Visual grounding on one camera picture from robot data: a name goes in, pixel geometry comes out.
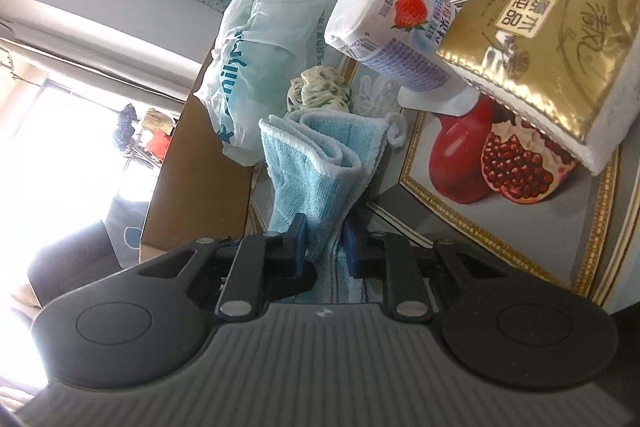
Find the light blue towel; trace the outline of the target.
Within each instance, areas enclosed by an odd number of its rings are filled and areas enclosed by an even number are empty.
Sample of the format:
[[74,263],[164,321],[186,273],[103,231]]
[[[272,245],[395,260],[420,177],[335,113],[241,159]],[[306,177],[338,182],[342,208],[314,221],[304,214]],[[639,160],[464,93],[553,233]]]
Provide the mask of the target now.
[[301,109],[259,121],[273,187],[269,228],[284,232],[307,220],[305,259],[318,280],[293,303],[365,303],[368,285],[348,273],[341,243],[345,219],[367,190],[386,148],[407,141],[405,117],[371,118],[334,109]]

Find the brown cardboard box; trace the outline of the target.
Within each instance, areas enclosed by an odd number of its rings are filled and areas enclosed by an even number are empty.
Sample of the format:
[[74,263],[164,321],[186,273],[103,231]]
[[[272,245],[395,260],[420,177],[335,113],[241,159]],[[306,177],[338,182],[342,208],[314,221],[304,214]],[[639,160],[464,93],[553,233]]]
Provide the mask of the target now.
[[160,169],[142,229],[141,262],[202,237],[245,235],[253,169],[222,153],[207,110],[195,96],[211,61],[207,55]]

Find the blue dotted curtain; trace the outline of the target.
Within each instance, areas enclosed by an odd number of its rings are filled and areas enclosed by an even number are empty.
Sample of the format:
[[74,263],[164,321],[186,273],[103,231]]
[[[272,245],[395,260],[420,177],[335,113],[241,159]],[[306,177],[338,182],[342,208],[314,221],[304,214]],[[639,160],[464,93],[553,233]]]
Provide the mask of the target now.
[[143,225],[148,202],[131,202],[115,196],[108,210],[104,225],[116,258],[122,269],[139,262]]

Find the green floral scrunchie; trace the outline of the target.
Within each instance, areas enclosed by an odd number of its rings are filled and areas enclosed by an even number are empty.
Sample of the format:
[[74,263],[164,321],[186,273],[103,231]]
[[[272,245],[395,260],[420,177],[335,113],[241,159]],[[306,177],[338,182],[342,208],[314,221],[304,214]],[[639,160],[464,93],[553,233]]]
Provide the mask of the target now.
[[288,111],[327,108],[350,111],[349,82],[331,66],[306,69],[290,82],[286,103]]

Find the strawberry tissue pack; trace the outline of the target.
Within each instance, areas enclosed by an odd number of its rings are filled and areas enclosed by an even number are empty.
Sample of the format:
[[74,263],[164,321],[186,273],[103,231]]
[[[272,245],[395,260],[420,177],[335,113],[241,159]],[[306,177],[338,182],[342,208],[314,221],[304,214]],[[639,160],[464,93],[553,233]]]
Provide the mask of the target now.
[[324,38],[396,82],[401,107],[460,117],[480,92],[436,54],[456,16],[449,0],[337,0]]

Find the white FamilyMart plastic bag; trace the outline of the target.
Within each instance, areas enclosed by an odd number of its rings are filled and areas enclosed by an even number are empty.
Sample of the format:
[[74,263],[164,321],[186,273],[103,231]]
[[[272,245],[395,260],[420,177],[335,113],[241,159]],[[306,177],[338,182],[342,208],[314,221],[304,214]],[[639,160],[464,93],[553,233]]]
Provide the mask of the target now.
[[336,0],[232,0],[195,96],[224,155],[264,159],[258,122],[284,116],[291,80],[326,59],[324,28]]

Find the gold tissue pack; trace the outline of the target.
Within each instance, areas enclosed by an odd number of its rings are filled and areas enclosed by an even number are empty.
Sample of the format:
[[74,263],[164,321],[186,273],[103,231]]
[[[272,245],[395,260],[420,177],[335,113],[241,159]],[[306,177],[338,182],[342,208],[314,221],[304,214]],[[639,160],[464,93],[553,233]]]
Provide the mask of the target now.
[[468,0],[437,54],[595,176],[639,114],[639,0]]

